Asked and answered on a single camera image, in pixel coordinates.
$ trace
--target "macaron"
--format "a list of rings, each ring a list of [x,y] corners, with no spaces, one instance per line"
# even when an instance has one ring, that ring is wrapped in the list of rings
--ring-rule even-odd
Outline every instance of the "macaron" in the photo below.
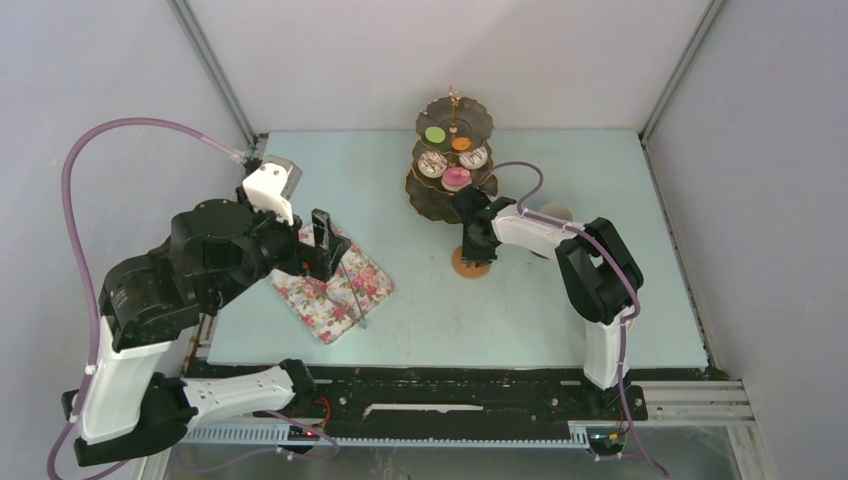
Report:
[[[471,148],[471,139],[468,137],[456,137],[451,140],[451,148],[457,152],[464,152]]]
[[[418,171],[427,178],[439,178],[448,168],[448,159],[439,152],[427,150],[418,157]]]
[[[450,192],[458,192],[471,185],[471,172],[462,167],[451,167],[442,174],[442,186]]]
[[[478,147],[470,152],[462,152],[459,154],[459,163],[469,169],[476,170],[483,165],[486,164],[486,160],[489,159],[489,152],[486,151],[486,147]]]
[[[430,143],[442,143],[445,141],[447,134],[439,127],[427,127],[424,130],[424,138]]]

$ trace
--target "glass panel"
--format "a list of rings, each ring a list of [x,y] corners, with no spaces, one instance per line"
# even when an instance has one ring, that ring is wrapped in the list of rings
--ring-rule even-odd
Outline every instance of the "glass panel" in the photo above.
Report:
[[[646,447],[671,472],[672,478],[729,480],[739,478],[735,457],[723,428],[643,428]],[[193,466],[220,465],[252,450],[224,445],[187,445],[180,455]],[[629,442],[625,452],[635,452]],[[582,450],[529,450],[498,448],[345,448],[336,458],[324,461],[287,461],[274,454],[259,455],[244,462],[206,473],[189,473],[176,465],[175,456],[168,478],[172,480],[297,478],[300,480],[343,478],[345,480],[492,480],[610,479],[654,480],[657,475],[643,462],[622,460],[595,463]]]

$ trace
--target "black bracket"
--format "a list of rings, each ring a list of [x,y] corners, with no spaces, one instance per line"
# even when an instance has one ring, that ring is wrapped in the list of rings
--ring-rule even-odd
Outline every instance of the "black bracket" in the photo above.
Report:
[[[147,457],[175,445],[186,434],[188,421],[197,409],[188,406],[183,394],[185,383],[155,373],[139,409],[135,429],[118,438],[89,445],[82,438],[74,441],[74,453],[81,467]],[[65,417],[70,418],[76,390],[62,394]]]

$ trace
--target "wooden base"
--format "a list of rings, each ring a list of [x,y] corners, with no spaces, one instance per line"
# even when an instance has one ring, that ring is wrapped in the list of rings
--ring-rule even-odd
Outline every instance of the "wooden base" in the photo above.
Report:
[[[453,265],[453,269],[460,277],[470,279],[480,278],[489,273],[489,270],[492,269],[491,264],[475,267],[474,265],[469,265],[463,262],[461,246],[456,247],[456,250],[453,251],[453,255],[451,255],[451,265]]]

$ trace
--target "gray wall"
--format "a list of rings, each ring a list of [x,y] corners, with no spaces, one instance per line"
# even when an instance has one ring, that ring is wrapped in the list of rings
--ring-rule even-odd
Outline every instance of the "gray wall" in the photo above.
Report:
[[[731,2],[650,153],[781,478],[845,478],[848,2]]]
[[[59,395],[78,385],[88,341],[59,194],[71,145],[100,122],[142,115],[244,145],[164,1],[2,2],[0,65],[0,478],[37,479],[62,427]],[[199,142],[151,128],[103,135],[77,165],[95,285],[159,245],[175,213],[229,197],[238,175]],[[62,472],[82,478],[69,447]]]

